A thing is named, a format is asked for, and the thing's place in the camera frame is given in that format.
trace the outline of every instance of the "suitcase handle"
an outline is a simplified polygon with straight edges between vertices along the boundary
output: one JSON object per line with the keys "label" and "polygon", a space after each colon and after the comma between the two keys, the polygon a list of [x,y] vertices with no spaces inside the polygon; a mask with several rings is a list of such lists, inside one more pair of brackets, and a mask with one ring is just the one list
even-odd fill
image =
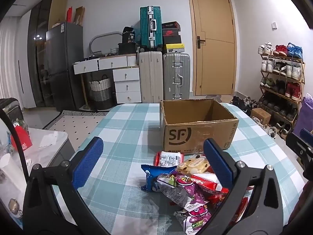
{"label": "suitcase handle", "polygon": [[178,75],[178,77],[180,77],[180,79],[181,79],[181,84],[180,84],[180,86],[178,86],[178,87],[182,87],[183,84],[184,84],[184,77],[181,76],[181,75]]}
{"label": "suitcase handle", "polygon": [[156,22],[157,22],[156,19],[151,19],[151,20],[150,20],[150,30],[151,30],[151,31],[156,31],[156,30],[157,30],[157,23],[156,23]]}

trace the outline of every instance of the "silver suitcase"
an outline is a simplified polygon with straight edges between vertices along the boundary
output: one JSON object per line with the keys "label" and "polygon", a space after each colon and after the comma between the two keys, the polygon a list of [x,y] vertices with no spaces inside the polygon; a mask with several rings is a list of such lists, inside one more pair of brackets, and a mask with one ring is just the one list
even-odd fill
{"label": "silver suitcase", "polygon": [[161,52],[139,53],[141,101],[159,103],[163,100],[163,66]]}
{"label": "silver suitcase", "polygon": [[190,56],[186,53],[163,55],[164,100],[189,99]]}

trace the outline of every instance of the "refrigerator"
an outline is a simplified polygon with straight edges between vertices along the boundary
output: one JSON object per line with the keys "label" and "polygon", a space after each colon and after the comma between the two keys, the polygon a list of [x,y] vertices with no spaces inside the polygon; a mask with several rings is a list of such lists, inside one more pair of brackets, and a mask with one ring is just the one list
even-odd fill
{"label": "refrigerator", "polygon": [[64,22],[46,33],[48,75],[58,111],[78,110],[84,104],[80,75],[74,63],[84,58],[83,27]]}

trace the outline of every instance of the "white dresser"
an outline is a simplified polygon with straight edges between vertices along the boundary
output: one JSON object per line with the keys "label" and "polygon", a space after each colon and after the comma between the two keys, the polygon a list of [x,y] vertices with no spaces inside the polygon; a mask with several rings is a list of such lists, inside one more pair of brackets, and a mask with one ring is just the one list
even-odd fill
{"label": "white dresser", "polygon": [[113,70],[117,103],[141,102],[139,67],[136,54],[98,58],[74,64],[75,74]]}

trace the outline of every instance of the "black handle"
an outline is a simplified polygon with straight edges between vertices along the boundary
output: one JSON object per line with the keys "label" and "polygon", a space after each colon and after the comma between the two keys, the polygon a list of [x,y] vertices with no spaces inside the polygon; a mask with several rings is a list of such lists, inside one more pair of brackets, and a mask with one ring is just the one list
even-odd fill
{"label": "black handle", "polygon": [[198,48],[201,48],[200,47],[200,42],[205,42],[205,40],[200,40],[200,36],[197,36],[197,46],[198,46]]}

